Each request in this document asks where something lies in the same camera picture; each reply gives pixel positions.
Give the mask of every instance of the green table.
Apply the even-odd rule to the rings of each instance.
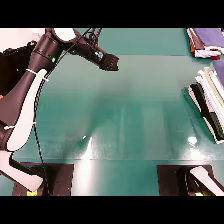
[[[67,55],[45,84],[37,117],[45,162],[75,163],[72,195],[158,195],[159,164],[211,164],[224,184],[223,145],[184,92],[211,61],[190,56],[183,29],[103,32],[119,72]],[[33,134],[14,158],[40,161]],[[12,186],[1,177],[0,195]]]

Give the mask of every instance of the stack of clothes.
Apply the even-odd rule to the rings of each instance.
[[[194,57],[217,60],[224,54],[223,28],[187,28],[187,34]]]
[[[214,61],[198,71],[196,84],[188,88],[217,144],[224,142],[224,61]]]

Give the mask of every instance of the wire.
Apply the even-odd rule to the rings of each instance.
[[[56,66],[58,65],[58,63],[61,61],[61,59],[77,44],[77,42],[83,38],[90,30],[91,28],[89,28],[86,32],[84,32],[82,35],[79,36],[79,38],[74,42],[74,44],[68,48],[68,50],[66,50],[64,52],[64,54],[58,59],[57,63],[53,66],[53,68],[47,73],[47,75],[45,76],[45,78],[47,79],[50,74],[54,71],[54,69],[56,68]],[[38,108],[38,104],[39,104],[39,100],[40,100],[40,93],[42,91],[42,88],[43,88],[43,85],[45,83],[45,80],[42,80],[41,84],[40,84],[40,87],[38,89],[38,92],[37,92],[37,95],[36,95],[36,98],[35,98],[35,101],[34,101],[34,121],[36,122],[36,117],[37,117],[37,108]],[[43,161],[43,157],[42,157],[42,153],[41,153],[41,147],[40,147],[40,141],[39,141],[39,138],[38,138],[38,134],[37,134],[37,127],[36,127],[36,124],[34,124],[33,126],[34,128],[34,134],[35,134],[35,137],[36,137],[36,142],[37,142],[37,147],[38,147],[38,152],[39,152],[39,156],[40,156],[40,159],[41,159],[41,163],[42,163],[42,167],[43,167],[43,170],[44,170],[44,181],[46,182],[46,185],[47,185],[47,191],[48,191],[48,194],[49,196],[51,195],[50,193],[50,189],[49,189],[49,183],[48,183],[48,178],[47,178],[47,173],[46,173],[46,169],[45,169],[45,164],[44,164],[44,161]]]

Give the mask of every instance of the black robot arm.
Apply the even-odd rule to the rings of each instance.
[[[20,165],[12,156],[26,144],[36,125],[37,96],[44,82],[48,81],[47,77],[66,52],[79,55],[102,70],[118,70],[118,57],[107,54],[98,46],[101,30],[98,36],[94,34],[95,28],[89,30],[81,35],[74,28],[47,28],[31,53],[25,73],[0,100],[0,172],[30,191],[41,186],[42,174]]]

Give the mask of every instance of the blue fabric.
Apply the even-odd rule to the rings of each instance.
[[[224,86],[224,60],[217,60],[213,62],[214,69],[219,77],[220,82]]]
[[[193,28],[193,30],[205,46],[224,48],[224,37],[220,28]]]

